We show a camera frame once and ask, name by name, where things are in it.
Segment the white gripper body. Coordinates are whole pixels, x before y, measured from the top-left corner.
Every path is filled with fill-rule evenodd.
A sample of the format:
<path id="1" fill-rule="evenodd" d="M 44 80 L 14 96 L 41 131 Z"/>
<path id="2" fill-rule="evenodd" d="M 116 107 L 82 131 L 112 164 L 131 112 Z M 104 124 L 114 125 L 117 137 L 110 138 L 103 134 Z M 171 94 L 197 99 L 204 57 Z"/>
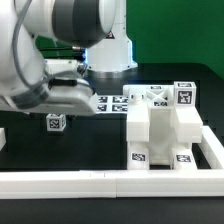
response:
<path id="1" fill-rule="evenodd" d="M 0 97 L 0 111 L 56 113 L 92 116 L 97 111 L 98 95 L 84 79 L 85 63 L 76 60 L 46 59 L 50 80 L 44 84 L 45 99 L 40 104 L 26 100 L 16 106 Z"/>

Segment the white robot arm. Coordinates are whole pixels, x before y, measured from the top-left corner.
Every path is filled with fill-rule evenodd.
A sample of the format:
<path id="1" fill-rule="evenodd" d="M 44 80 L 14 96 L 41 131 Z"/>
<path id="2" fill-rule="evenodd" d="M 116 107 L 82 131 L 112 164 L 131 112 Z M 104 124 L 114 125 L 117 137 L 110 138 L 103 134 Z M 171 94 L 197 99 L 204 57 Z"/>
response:
<path id="1" fill-rule="evenodd" d="M 0 0 L 0 111 L 91 116 L 98 96 L 72 61 L 46 60 L 38 38 L 83 48 L 87 71 L 133 69 L 126 0 Z"/>

